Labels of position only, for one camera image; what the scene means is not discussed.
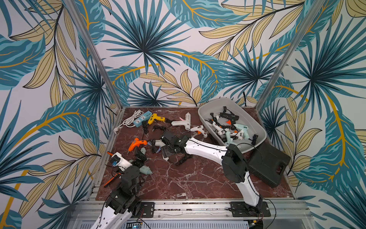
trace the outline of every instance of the gray bin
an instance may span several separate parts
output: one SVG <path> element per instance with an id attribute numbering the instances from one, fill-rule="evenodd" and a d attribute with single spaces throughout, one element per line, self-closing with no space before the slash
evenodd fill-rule
<path id="1" fill-rule="evenodd" d="M 248 126 L 248 134 L 250 138 L 253 138 L 254 134 L 258 135 L 257 138 L 257 144 L 256 147 L 259 146 L 267 137 L 266 131 L 263 129 L 263 127 L 252 117 L 250 116 L 243 108 L 238 106 L 235 102 L 233 102 L 231 99 L 228 98 L 220 98 L 212 100 L 211 102 L 206 103 L 205 105 L 201 106 L 198 109 L 198 115 L 199 119 L 203 123 L 203 125 L 206 127 L 208 132 L 212 134 L 212 136 L 219 142 L 220 145 L 225 145 L 225 143 L 217 136 L 215 133 L 215 129 L 212 126 L 209 126 L 208 122 L 205 120 L 212 119 L 210 113 L 214 113 L 216 116 L 217 113 L 220 113 L 223 111 L 223 106 L 226 106 L 230 111 L 232 111 L 235 115 L 239 116 L 239 120 L 236 121 L 236 123 L 244 124 Z M 218 122 L 222 125 L 225 125 L 228 120 L 226 118 L 219 118 Z M 243 140 L 234 140 L 235 143 L 248 143 L 251 144 L 251 140 L 249 139 L 243 139 Z M 241 144 L 238 146 L 239 150 L 242 153 L 248 152 L 254 147 L 247 144 Z"/>

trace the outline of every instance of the tropical leaf wallpaper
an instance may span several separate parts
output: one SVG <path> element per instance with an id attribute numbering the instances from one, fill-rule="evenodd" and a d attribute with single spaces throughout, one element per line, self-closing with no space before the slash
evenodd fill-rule
<path id="1" fill-rule="evenodd" d="M 330 1 L 275 83 L 261 118 L 291 157 L 289 181 L 317 226 L 366 228 L 366 2 Z M 259 98 L 263 89 L 258 90 Z"/>
<path id="2" fill-rule="evenodd" d="M 101 4 L 77 5 L 97 44 Z M 0 228 L 65 228 L 118 111 L 62 1 L 0 8 Z"/>
<path id="3" fill-rule="evenodd" d="M 93 24 L 104 36 L 89 31 L 124 106 L 201 106 L 219 97 L 242 105 L 244 94 L 254 106 L 313 1 L 105 0 Z"/>

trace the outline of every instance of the power strip socket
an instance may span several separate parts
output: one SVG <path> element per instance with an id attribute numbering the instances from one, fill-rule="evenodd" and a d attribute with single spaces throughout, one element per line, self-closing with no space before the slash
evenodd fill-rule
<path id="1" fill-rule="evenodd" d="M 140 116 L 139 118 L 137 118 L 135 121 L 134 121 L 134 124 L 136 127 L 139 127 L 142 125 L 142 121 L 145 121 L 145 120 L 148 120 L 151 115 L 153 115 L 150 111 L 147 111 L 145 112 L 142 116 Z"/>

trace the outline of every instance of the black wire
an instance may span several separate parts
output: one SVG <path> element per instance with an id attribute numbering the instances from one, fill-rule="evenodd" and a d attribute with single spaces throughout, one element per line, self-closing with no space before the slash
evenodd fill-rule
<path id="1" fill-rule="evenodd" d="M 136 218 L 140 219 L 144 224 L 146 224 L 146 226 L 147 226 L 149 229 L 151 229 L 151 228 L 149 227 L 149 225 L 148 225 L 148 224 L 147 224 L 143 219 L 141 219 L 140 217 L 135 216 L 135 215 L 132 215 L 132 216 L 134 216 L 134 217 L 136 217 Z"/>
<path id="2" fill-rule="evenodd" d="M 105 199 L 105 201 L 104 201 L 104 204 L 103 204 L 103 207 L 102 207 L 102 212 L 100 213 L 99 224 L 100 224 L 100 222 L 102 221 L 104 205 L 105 205 L 105 203 L 107 202 L 107 200 L 108 200 L 109 196 L 111 195 L 111 193 L 108 195 L 107 199 Z"/>
<path id="3" fill-rule="evenodd" d="M 239 143 L 238 145 L 236 145 L 234 148 L 238 147 L 239 145 L 241 144 L 246 144 L 246 145 L 250 145 L 251 147 L 254 147 L 256 150 L 258 150 L 259 154 L 261 155 L 261 158 L 262 158 L 262 161 L 263 161 L 263 155 L 262 153 L 259 151 L 259 149 L 257 147 L 255 147 L 254 145 L 251 145 L 249 143 L 245 143 L 245 142 L 242 142 L 242 143 Z"/>
<path id="4" fill-rule="evenodd" d="M 259 196 L 259 197 L 261 197 L 260 195 L 258 195 L 256 192 L 255 192 L 255 190 L 254 190 L 254 188 L 253 188 L 253 186 L 251 185 L 251 183 L 249 182 L 249 184 L 250 184 L 250 187 L 252 188 L 252 190 L 253 190 L 253 192 L 257 195 L 257 196 Z M 269 200 L 270 202 L 271 202 L 271 204 L 273 205 L 273 207 L 274 207 L 274 218 L 273 218 L 273 220 L 272 220 L 272 222 L 265 228 L 265 229 L 268 229 L 269 228 L 269 226 L 274 222 L 274 220 L 275 220 L 275 218 L 276 218 L 276 216 L 277 216 L 277 210 L 276 210 L 276 207 L 275 207 L 275 205 L 273 204 L 273 202 L 270 200 L 270 199 L 266 199 L 266 198 L 262 198 L 262 199 L 264 199 L 264 200 Z"/>

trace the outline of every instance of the red marble tabletop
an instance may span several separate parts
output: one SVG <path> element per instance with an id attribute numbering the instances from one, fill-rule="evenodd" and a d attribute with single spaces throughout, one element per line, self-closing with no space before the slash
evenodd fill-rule
<path id="1" fill-rule="evenodd" d="M 126 108 L 123 119 L 130 117 L 138 108 Z M 185 114 L 191 114 L 191 125 L 201 125 L 198 117 L 198 108 L 140 108 L 143 112 L 151 111 L 159 116 L 166 117 L 170 120 L 179 120 L 179 117 L 184 118 Z M 244 108 L 254 119 L 258 120 L 254 108 Z M 135 138 L 143 137 L 144 140 L 160 139 L 162 131 L 156 129 L 153 131 L 154 125 L 169 127 L 170 124 L 164 122 L 154 122 L 149 126 L 149 133 L 143 134 L 142 126 L 136 128 L 128 128 L 123 126 L 118 131 L 118 136 L 114 144 L 112 153 L 119 152 L 127 159 L 135 159 L 132 152 L 127 153 L 128 147 Z M 168 129 L 177 136 L 182 134 L 194 136 L 198 140 L 210 142 L 210 138 L 203 138 L 197 132 L 190 132 L 184 129 L 184 126 L 172 126 Z M 195 198 L 242 198 L 238 187 L 235 183 L 227 180 L 224 176 L 222 167 L 206 158 L 194 155 L 180 166 L 176 163 L 183 154 L 173 155 L 169 161 L 165 161 L 161 152 L 153 154 L 149 146 L 145 147 L 148 160 L 145 165 L 149 166 L 153 174 L 142 175 L 145 179 L 142 189 L 138 196 L 141 199 L 195 199 Z M 112 178 L 115 173 L 111 167 L 107 167 L 103 176 L 103 180 L 99 187 L 96 200 L 107 199 L 111 190 L 117 187 L 119 179 L 115 179 L 108 186 L 104 184 Z M 283 178 L 281 184 L 275 188 L 271 188 L 258 179 L 254 175 L 250 175 L 255 188 L 262 194 L 263 197 L 293 197 L 288 184 Z"/>

